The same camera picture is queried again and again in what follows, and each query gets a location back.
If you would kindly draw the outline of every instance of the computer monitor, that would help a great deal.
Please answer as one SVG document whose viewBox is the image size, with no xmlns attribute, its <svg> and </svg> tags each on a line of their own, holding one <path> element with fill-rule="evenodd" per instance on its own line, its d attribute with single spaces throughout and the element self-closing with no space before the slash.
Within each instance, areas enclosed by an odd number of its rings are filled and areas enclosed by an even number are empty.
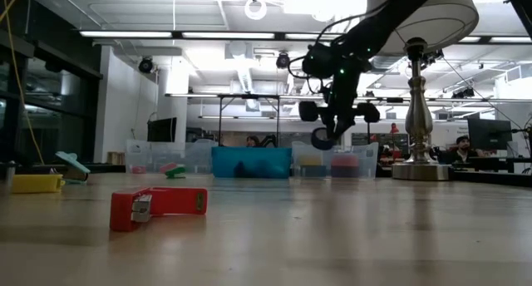
<svg viewBox="0 0 532 286">
<path fill-rule="evenodd" d="M 177 118 L 148 122 L 148 141 L 174 142 Z"/>
<path fill-rule="evenodd" d="M 507 150 L 512 141 L 509 121 L 468 119 L 471 147 L 480 150 Z"/>
</svg>

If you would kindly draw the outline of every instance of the silver lamp base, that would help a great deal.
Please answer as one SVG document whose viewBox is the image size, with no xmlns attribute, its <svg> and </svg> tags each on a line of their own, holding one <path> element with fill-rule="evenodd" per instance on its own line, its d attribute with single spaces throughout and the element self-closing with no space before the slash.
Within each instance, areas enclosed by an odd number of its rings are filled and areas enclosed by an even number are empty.
<svg viewBox="0 0 532 286">
<path fill-rule="evenodd" d="M 392 178 L 399 180 L 446 181 L 449 180 L 450 165 L 438 164 L 395 164 L 392 166 Z"/>
</svg>

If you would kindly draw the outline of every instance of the wooden table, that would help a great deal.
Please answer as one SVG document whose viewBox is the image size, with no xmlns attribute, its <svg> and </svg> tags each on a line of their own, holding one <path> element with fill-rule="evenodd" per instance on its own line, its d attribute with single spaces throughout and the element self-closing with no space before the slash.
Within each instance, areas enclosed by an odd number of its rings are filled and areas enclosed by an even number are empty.
<svg viewBox="0 0 532 286">
<path fill-rule="evenodd" d="M 0 202 L 0 283 L 16 285 L 531 285 L 532 192 L 390 179 L 92 175 Z M 111 193 L 207 187 L 205 217 L 108 229 Z"/>
</svg>

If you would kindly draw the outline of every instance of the teal bin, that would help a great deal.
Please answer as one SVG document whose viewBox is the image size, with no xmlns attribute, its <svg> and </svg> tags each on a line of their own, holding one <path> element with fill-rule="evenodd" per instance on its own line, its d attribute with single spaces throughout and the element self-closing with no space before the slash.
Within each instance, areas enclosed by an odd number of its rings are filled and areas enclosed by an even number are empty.
<svg viewBox="0 0 532 286">
<path fill-rule="evenodd" d="M 216 178 L 288 179 L 291 148 L 213 147 Z"/>
</svg>

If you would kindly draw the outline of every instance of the yellow cable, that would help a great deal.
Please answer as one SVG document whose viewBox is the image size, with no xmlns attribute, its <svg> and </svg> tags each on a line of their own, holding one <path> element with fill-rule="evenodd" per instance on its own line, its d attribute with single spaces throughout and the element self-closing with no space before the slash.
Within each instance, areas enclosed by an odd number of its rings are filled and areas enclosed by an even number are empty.
<svg viewBox="0 0 532 286">
<path fill-rule="evenodd" d="M 15 0 L 12 0 L 9 5 L 7 4 L 7 0 L 3 0 L 3 4 L 7 7 L 5 13 L 6 20 L 7 20 L 7 34 L 9 36 L 9 45 L 11 46 L 11 54 L 13 58 L 13 67 L 15 68 L 15 77 L 17 78 L 17 85 L 18 90 L 20 91 L 20 102 L 22 106 L 24 107 L 24 115 L 27 120 L 27 127 L 30 130 L 30 134 L 32 135 L 33 144 L 35 145 L 35 149 L 37 150 L 37 153 L 39 154 L 39 159 L 41 160 L 41 163 L 44 165 L 44 159 L 42 158 L 41 150 L 39 149 L 39 145 L 37 143 L 37 140 L 35 139 L 35 135 L 33 134 L 32 129 L 32 122 L 30 121 L 30 116 L 27 114 L 26 111 L 26 104 L 24 103 L 24 90 L 22 89 L 22 83 L 20 82 L 20 76 L 18 75 L 18 66 L 17 66 L 17 57 L 15 56 L 15 47 L 13 46 L 13 38 L 11 34 L 11 23 L 9 21 L 9 8 L 11 5 L 15 2 Z"/>
<path fill-rule="evenodd" d="M 15 0 L 11 0 L 9 4 L 6 5 L 6 10 L 3 11 L 2 15 L 0 15 L 0 22 L 2 22 L 3 18 L 6 17 L 7 12 L 9 12 L 9 9 L 11 6 L 15 3 Z"/>
</svg>

